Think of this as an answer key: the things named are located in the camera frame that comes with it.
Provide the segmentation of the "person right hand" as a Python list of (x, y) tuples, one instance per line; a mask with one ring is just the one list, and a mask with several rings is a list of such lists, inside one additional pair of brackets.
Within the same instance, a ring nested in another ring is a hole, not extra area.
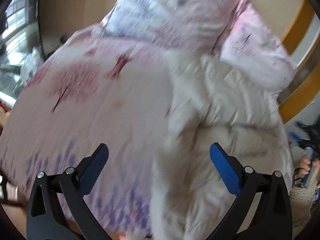
[(300, 159), (299, 175), (304, 176), (309, 174), (312, 167), (314, 168), (313, 175), (317, 176), (317, 173), (319, 172), (319, 159), (317, 158), (314, 161), (311, 161), (306, 156), (306, 151), (303, 151), (302, 157)]

